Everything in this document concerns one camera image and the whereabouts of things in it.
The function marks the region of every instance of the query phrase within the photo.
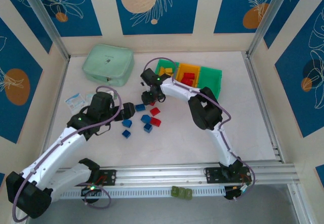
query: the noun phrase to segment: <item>plastic storage bin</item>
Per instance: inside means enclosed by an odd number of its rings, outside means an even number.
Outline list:
[[[194,80],[193,80],[192,86],[197,87],[198,80],[199,80],[200,66],[194,66],[194,65],[181,63],[179,66],[178,72],[177,72],[176,80],[181,81],[183,78],[183,74],[185,72],[194,73]]]
[[[158,64],[156,66],[156,69],[155,69],[155,73],[159,76],[161,76],[159,73],[160,73],[160,68],[163,67],[163,68],[172,68],[173,70],[173,73],[175,71],[175,66],[174,64],[171,62],[171,61],[167,61],[167,60],[159,60],[158,61]]]
[[[218,99],[219,93],[221,91],[221,80],[222,80],[222,71],[204,67],[200,68],[200,75],[198,80],[198,88],[209,87],[215,98]]]
[[[91,81],[123,86],[134,67],[133,54],[130,49],[97,44],[88,54],[82,69]]]

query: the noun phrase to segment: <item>red block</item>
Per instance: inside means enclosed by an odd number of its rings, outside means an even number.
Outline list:
[[[156,118],[152,117],[152,118],[151,118],[151,122],[150,122],[150,124],[159,127],[160,124],[161,124],[161,121],[160,121],[159,119],[156,119]]]
[[[183,73],[183,78],[194,80],[194,73],[185,72]]]
[[[152,114],[153,116],[155,116],[155,115],[157,115],[160,111],[159,111],[158,108],[154,108],[154,109],[151,109],[150,112],[151,112],[151,114]]]
[[[183,78],[181,80],[181,83],[186,84],[187,86],[192,86],[193,80],[190,80],[190,79],[187,79],[187,78]]]

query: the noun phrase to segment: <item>orange bin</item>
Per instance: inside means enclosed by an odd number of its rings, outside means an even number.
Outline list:
[[[181,81],[184,73],[194,73],[194,80],[192,87],[197,87],[200,73],[200,66],[194,66],[189,64],[180,63],[178,72],[177,72],[177,81]]]

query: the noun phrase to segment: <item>white floor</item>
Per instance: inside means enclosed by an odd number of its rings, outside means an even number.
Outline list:
[[[275,159],[241,52],[135,54],[135,66],[127,84],[115,87],[123,103],[141,103],[144,87],[140,84],[140,74],[147,61],[159,56],[222,70],[219,103],[232,115],[232,120],[224,127],[235,152],[243,160]],[[64,101],[76,93],[85,97],[86,93],[99,86],[86,79],[82,71],[84,60],[85,57],[72,57],[70,60],[50,144],[57,139],[72,116]],[[156,64],[157,61],[151,63],[153,70]],[[111,131],[99,137],[91,137],[87,145],[78,149],[62,167],[72,167],[85,157],[101,166],[218,161],[209,136],[193,123],[185,102],[167,97],[164,103],[157,103],[156,106],[161,110],[156,118],[162,124],[159,128],[153,127],[150,134],[143,130],[140,121],[141,116],[149,114],[149,110],[153,108],[148,106],[146,111],[135,113],[131,119],[133,125],[129,131],[132,135],[128,139],[122,136],[125,128],[121,122],[113,122]]]

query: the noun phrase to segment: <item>green cube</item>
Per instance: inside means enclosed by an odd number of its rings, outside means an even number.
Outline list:
[[[186,189],[183,188],[183,187],[180,187],[180,188],[179,188],[179,195],[178,195],[178,197],[179,197],[180,199],[184,199],[185,196],[186,196]]]
[[[186,189],[185,199],[186,200],[192,199],[192,189]]]
[[[171,196],[173,196],[173,197],[178,197],[178,195],[179,195],[179,187],[177,187],[177,186],[172,186]]]

